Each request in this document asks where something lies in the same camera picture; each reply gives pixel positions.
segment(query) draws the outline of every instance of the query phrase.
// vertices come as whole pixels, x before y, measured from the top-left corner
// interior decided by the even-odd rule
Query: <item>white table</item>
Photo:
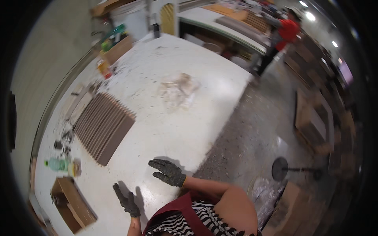
[[[159,208],[173,200],[178,188],[152,176],[147,165],[156,156],[169,156],[194,173],[205,160],[223,126],[238,104],[250,74],[231,61],[189,41],[162,34],[154,40],[138,42],[118,60],[119,72],[100,88],[136,112],[136,122],[105,167],[99,166],[75,138],[72,158],[81,160],[82,175],[75,182],[97,215],[97,222],[77,233],[86,235],[126,235],[130,216],[123,211],[112,189],[121,180],[137,194],[142,228]],[[57,156],[53,143],[64,129],[65,104],[74,88],[89,84],[101,75],[93,60],[77,77],[55,108],[44,133],[36,166],[35,194],[60,236],[73,235],[50,197],[56,173],[43,165]],[[174,72],[198,78],[200,89],[192,106],[167,112],[159,93],[161,79]]]
[[[201,7],[192,8],[177,14],[182,22],[196,25],[208,30],[222,34],[225,37],[231,38],[236,42],[254,49],[259,54],[264,54],[266,48],[249,37],[230,29],[224,25],[216,23],[215,20],[224,15],[210,11]]]

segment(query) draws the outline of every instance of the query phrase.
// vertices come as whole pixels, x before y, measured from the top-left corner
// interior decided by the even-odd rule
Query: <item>black work glove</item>
[[[134,194],[132,192],[129,192],[128,197],[123,196],[117,183],[113,185],[113,189],[116,192],[121,206],[125,208],[125,212],[129,212],[130,216],[133,218],[141,215],[138,206],[134,203]]]
[[[152,174],[161,181],[175,187],[184,185],[186,174],[182,174],[181,169],[169,160],[153,159],[148,162],[148,165],[161,171],[161,173],[154,172]]]

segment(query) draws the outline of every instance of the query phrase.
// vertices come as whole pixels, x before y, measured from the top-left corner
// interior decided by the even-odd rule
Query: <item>jeans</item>
[[[258,76],[261,76],[261,74],[264,72],[265,68],[269,65],[269,63],[272,62],[274,56],[278,53],[279,51],[276,49],[276,48],[273,48],[269,54],[265,54],[263,57],[262,57],[262,61],[261,61],[261,66],[259,67],[258,71],[257,71],[257,75]]]

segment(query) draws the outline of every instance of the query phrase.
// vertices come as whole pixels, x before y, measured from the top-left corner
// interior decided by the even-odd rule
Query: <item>maroon apron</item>
[[[205,201],[209,204],[216,204],[219,202],[219,199],[215,197],[190,190],[187,194],[171,201],[167,205],[160,208],[160,210],[158,210],[147,222],[146,228],[143,231],[143,236],[146,234],[146,230],[148,229],[151,221],[155,217],[158,217],[158,215],[163,214],[167,211],[180,211],[195,235],[214,236],[214,234],[202,223],[202,221],[199,219],[198,215],[192,208],[192,203],[199,200]]]

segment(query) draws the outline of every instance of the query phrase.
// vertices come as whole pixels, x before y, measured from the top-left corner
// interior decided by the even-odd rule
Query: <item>black and white striped shirt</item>
[[[244,234],[244,231],[238,232],[235,228],[228,227],[227,223],[222,222],[222,218],[219,218],[219,216],[213,211],[213,204],[197,201],[192,203],[192,208],[203,224],[215,236],[253,236],[253,234],[247,235]],[[176,212],[174,215],[167,217],[157,226],[153,225],[149,227],[149,229],[146,231],[146,235],[155,236],[164,231],[167,231],[173,235],[194,235],[192,229],[186,222],[185,217],[181,214],[181,212]]]

